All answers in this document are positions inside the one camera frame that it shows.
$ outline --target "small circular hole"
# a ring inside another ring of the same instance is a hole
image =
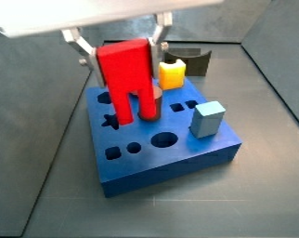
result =
[[[172,146],[177,140],[178,138],[173,133],[161,132],[152,137],[150,144],[157,148],[165,148]]]
[[[138,153],[141,151],[141,145],[136,142],[132,142],[128,145],[126,150],[129,153]]]

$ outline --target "light blue cube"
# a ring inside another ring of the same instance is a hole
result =
[[[209,101],[194,107],[190,132],[200,139],[214,135],[220,128],[225,109],[217,101]]]

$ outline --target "blue foam block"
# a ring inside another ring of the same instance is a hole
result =
[[[138,119],[137,98],[130,96],[133,123],[118,126],[108,89],[86,91],[96,148],[96,165],[106,197],[144,188],[234,158],[241,140],[224,121],[218,133],[196,139],[189,131],[201,93],[184,80],[184,87],[164,91],[161,119]]]

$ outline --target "gray floor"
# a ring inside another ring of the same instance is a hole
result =
[[[234,161],[105,199],[82,97],[25,237],[299,236],[299,124],[241,46],[197,46],[213,54],[192,82],[244,141]]]

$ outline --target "red block leg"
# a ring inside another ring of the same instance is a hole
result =
[[[137,95],[138,95],[140,117],[142,119],[149,120],[156,115],[154,98],[150,96],[150,95],[153,95],[152,84],[149,86],[146,86],[146,88],[140,89],[137,91]]]
[[[156,114],[149,42],[134,39],[97,49],[97,61],[109,88],[118,124],[132,122],[128,94],[138,92],[140,115],[150,119]]]
[[[132,117],[132,106],[129,102],[129,94],[122,91],[112,92],[112,102],[114,105],[114,112],[117,122],[121,125],[129,124],[133,122]]]

